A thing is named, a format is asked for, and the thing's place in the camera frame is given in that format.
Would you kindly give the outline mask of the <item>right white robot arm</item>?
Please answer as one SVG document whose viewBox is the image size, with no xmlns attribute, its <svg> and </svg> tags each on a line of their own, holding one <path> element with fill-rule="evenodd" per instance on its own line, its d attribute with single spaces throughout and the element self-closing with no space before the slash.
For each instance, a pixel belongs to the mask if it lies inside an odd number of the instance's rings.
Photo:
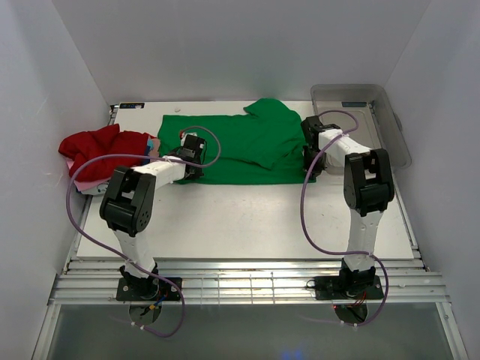
<svg viewBox="0 0 480 360">
<path fill-rule="evenodd" d="M 338 275 L 317 276 L 310 288 L 318 300 L 383 299 L 374 248 L 380 220 L 395 197 L 389 153 L 356 142 L 349 130 L 323 124 L 318 115 L 302 121 L 301 129 L 306 141 L 304 182 L 322 173 L 327 158 L 337 161 L 343 168 L 343 198 L 350 210 L 348 244 L 338 254 Z"/>
</svg>

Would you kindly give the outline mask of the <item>green t shirt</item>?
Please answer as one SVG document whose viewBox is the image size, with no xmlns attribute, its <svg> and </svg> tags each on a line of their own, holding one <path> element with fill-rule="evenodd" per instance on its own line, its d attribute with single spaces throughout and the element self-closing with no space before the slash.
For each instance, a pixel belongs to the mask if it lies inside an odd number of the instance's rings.
<svg viewBox="0 0 480 360">
<path fill-rule="evenodd" d="M 180 145 L 180 131 L 198 125 L 206 140 L 206 163 L 215 164 L 197 180 L 204 185 L 285 185 L 305 180 L 301 116 L 279 100 L 262 98 L 240 115 L 165 115 L 158 137 L 160 154 Z"/>
</svg>

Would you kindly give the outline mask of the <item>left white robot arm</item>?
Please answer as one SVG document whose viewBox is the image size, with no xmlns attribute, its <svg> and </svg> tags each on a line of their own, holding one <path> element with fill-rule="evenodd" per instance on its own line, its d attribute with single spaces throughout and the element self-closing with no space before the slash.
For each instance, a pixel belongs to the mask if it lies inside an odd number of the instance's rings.
<svg viewBox="0 0 480 360">
<path fill-rule="evenodd" d="M 159 160 L 142 166 L 115 169 L 100 205 L 100 217 L 106 221 L 127 257 L 120 272 L 130 289 L 150 299 L 157 292 L 153 273 L 157 263 L 149 251 L 144 231 L 152 219 L 155 191 L 184 179 L 198 179 L 198 167 L 205 160 L 206 140 L 195 133 L 181 135 L 181 144 Z"/>
</svg>

